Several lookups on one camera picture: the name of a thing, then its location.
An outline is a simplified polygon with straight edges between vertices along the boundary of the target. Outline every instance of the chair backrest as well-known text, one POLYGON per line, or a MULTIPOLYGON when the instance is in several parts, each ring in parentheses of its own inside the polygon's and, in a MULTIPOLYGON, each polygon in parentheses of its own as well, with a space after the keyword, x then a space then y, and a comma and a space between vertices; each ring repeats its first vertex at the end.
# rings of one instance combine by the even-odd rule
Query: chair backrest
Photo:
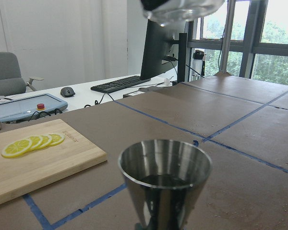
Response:
POLYGON ((25 88, 26 84, 21 77, 16 55, 0 52, 0 95, 24 93, 25 88))

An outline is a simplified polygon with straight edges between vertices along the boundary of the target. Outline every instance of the stainless steel jigger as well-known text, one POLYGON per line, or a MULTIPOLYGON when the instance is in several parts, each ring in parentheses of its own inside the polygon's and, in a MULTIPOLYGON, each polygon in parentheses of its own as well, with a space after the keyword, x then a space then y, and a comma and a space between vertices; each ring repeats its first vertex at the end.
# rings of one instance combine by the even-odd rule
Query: stainless steel jigger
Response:
POLYGON ((146 140, 119 157, 143 230, 181 230, 212 169, 200 148, 173 140, 146 140))

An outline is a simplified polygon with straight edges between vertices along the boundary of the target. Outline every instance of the brown table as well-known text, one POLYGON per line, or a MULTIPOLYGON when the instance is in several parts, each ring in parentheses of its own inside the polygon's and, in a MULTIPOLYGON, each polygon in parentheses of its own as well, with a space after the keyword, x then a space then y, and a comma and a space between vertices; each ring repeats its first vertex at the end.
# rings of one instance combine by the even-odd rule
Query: brown table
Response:
POLYGON ((288 230, 288 86, 238 77, 194 82, 60 118, 108 161, 0 205, 0 230, 127 230, 138 222, 117 159, 144 139, 199 142, 213 172, 187 230, 288 230))

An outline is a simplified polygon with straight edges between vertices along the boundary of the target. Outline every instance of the cup rim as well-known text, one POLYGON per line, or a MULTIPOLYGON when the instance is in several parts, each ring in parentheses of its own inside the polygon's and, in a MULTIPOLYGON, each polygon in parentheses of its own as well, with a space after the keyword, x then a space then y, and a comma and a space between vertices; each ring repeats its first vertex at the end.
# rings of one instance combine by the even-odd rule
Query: cup rim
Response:
POLYGON ((122 174, 123 174, 125 177, 127 177, 128 179, 130 179, 131 181, 133 181, 133 182, 135 182, 135 183, 137 183, 137 184, 143 185, 143 186, 145 186, 145 187, 149 187, 149 188, 153 188, 153 189, 167 189, 167 190, 181 190, 181 189, 186 189, 186 188, 190 188, 190 189, 191 189, 191 188, 196 188, 197 186, 201 185, 203 182, 205 182, 205 181, 207 180, 207 178, 209 177, 209 175, 210 175, 210 173, 211 173, 211 171, 212 171, 212 161, 211 161, 211 158, 210 158, 210 156, 209 156, 204 150, 202 150, 201 148, 199 148, 199 147, 197 147, 197 146, 194 146, 194 145, 192 145, 192 144, 190 144, 190 143, 188 143, 188 142, 179 141, 179 140, 172 140, 172 139, 148 139, 148 140, 142 140, 142 141, 140 141, 140 142, 136 142, 136 143, 130 145, 129 147, 127 147, 125 150, 123 150, 123 151, 120 153, 119 158, 118 158, 118 165, 119 165, 119 169, 120 169, 120 171, 122 172, 122 174), (206 176, 205 176, 203 179, 201 179, 200 181, 197 181, 196 183, 191 183, 191 184, 186 184, 186 185, 179 185, 179 186, 173 187, 173 186, 161 186, 161 185, 148 184, 148 183, 142 182, 142 181, 140 181, 140 180, 137 180, 137 179, 133 178, 132 176, 130 176, 128 173, 126 173, 126 172, 123 170, 123 168, 122 168, 122 166, 121 166, 121 164, 120 164, 120 161, 121 161, 121 158, 122 158, 122 155, 123 155, 124 151, 126 151, 126 150, 127 150, 128 148, 130 148, 131 146, 136 145, 136 144, 139 144, 139 143, 141 143, 141 142, 149 142, 149 141, 155 141, 155 140, 158 140, 158 141, 165 141, 165 140, 166 140, 166 141, 179 142, 179 143, 183 143, 183 144, 185 144, 185 145, 189 145, 189 146, 191 146, 192 148, 196 148, 196 149, 198 149, 199 151, 201 151, 202 154, 208 159, 208 161, 209 161, 209 163, 210 163, 210 164, 209 164, 210 167, 209 167, 209 170, 208 170, 206 176))

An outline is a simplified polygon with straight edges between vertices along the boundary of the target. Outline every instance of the computer monitor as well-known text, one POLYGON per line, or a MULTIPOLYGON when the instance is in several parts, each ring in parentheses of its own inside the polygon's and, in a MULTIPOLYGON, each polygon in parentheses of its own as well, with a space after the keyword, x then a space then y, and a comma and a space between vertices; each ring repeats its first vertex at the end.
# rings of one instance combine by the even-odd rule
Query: computer monitor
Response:
MULTIPOLYGON (((142 60, 141 80, 158 76, 177 65, 179 59, 180 33, 184 33, 186 22, 178 22, 167 26, 160 26, 148 20, 146 39, 142 60)), ((185 56, 182 60, 185 67, 185 56)))

